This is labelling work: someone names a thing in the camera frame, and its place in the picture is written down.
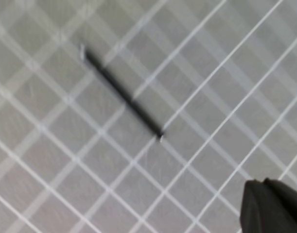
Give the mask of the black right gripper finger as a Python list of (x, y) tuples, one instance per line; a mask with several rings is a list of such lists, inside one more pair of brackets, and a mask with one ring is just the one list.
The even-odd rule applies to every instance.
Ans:
[(297, 191), (269, 178), (246, 181), (240, 225), (244, 233), (297, 233)]

